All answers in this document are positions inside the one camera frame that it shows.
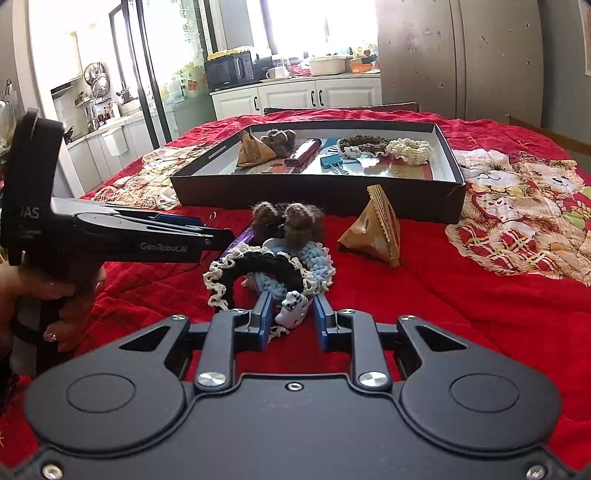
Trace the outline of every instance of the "white countertop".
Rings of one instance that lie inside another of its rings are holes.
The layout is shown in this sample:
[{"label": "white countertop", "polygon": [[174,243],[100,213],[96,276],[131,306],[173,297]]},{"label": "white countertop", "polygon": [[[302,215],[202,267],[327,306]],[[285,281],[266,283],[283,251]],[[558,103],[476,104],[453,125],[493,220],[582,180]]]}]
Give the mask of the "white countertop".
[{"label": "white countertop", "polygon": [[131,115],[122,116],[121,118],[112,118],[110,120],[107,120],[106,124],[101,125],[94,132],[91,132],[91,133],[85,135],[84,137],[77,138],[72,143],[68,143],[66,145],[66,147],[67,148],[75,147],[76,145],[82,143],[84,140],[95,137],[99,134],[106,133],[109,130],[111,130],[112,128],[122,127],[123,125],[131,124],[133,122],[136,122],[137,120],[142,119],[143,117],[144,117],[144,113],[139,111],[139,112],[132,113]]},{"label": "white countertop", "polygon": [[311,80],[337,80],[337,79],[358,79],[358,78],[378,78],[379,70],[375,72],[366,73],[339,73],[338,75],[318,75],[310,77],[290,77],[288,79],[279,79],[270,81],[261,81],[258,83],[251,83],[250,85],[242,85],[240,87],[229,88],[226,90],[220,90],[218,92],[210,93],[210,95],[217,95],[218,93],[234,92],[236,90],[244,90],[246,88],[260,87],[263,85],[276,85],[277,83],[291,83],[291,82],[309,82]]}]

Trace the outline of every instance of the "purple object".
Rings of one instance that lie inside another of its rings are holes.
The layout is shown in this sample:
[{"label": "purple object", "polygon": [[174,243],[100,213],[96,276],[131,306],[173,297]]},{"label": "purple object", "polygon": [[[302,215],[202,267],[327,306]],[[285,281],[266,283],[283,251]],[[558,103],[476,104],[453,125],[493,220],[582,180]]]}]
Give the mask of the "purple object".
[{"label": "purple object", "polygon": [[220,260],[224,258],[232,248],[237,247],[240,242],[244,242],[246,244],[249,243],[253,236],[252,228],[250,226],[246,227],[246,229],[244,229],[242,233],[236,237],[232,244],[226,248],[226,251],[220,255]]}]

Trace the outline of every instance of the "shallow black box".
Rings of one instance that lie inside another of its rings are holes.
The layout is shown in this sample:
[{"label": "shallow black box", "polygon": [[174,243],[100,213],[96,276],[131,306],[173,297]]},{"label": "shallow black box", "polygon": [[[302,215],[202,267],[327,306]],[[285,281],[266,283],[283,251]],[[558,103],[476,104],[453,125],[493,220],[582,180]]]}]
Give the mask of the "shallow black box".
[{"label": "shallow black box", "polygon": [[319,155],[299,174],[232,174],[240,150],[239,134],[232,135],[185,166],[172,177],[185,206],[249,209],[256,203],[304,202],[326,213],[358,216],[369,202],[366,188],[380,184],[399,218],[457,223],[466,183],[456,159],[436,124],[383,120],[313,120],[251,125],[261,137],[273,128],[292,129],[298,139],[379,135],[388,140],[428,140],[435,149],[430,165],[433,180],[395,178],[356,171],[336,175],[320,166]]}]

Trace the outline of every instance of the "microwave handle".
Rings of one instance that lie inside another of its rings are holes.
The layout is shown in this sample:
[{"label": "microwave handle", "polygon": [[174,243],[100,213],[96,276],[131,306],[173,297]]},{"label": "microwave handle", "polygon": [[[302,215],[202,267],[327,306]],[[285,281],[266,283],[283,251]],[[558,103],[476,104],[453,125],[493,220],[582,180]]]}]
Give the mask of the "microwave handle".
[{"label": "microwave handle", "polygon": [[238,61],[236,62],[236,65],[238,65],[238,76],[243,79],[245,76],[245,72],[244,72],[244,60],[242,60],[242,57],[238,57]]}]

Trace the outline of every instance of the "wooden chair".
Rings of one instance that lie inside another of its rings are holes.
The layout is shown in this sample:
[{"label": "wooden chair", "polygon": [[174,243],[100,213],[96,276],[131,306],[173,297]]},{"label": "wooden chair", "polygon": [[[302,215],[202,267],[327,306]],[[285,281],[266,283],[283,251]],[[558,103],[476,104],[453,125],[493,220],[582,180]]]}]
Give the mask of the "wooden chair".
[{"label": "wooden chair", "polygon": [[565,137],[552,130],[536,127],[535,125],[528,124],[511,115],[506,115],[506,117],[511,126],[523,127],[551,139],[559,147],[564,148],[587,174],[591,174],[591,145]]},{"label": "wooden chair", "polygon": [[[317,108],[265,108],[264,114],[269,115],[270,113],[276,112],[299,112],[299,111],[316,111],[316,110],[328,110],[330,107],[317,107]],[[371,110],[372,112],[395,112],[397,110],[404,110],[407,112],[419,113],[421,108],[417,102],[406,102],[406,103],[391,103],[390,105],[372,105],[372,106],[346,106],[335,108],[334,110]]]}]

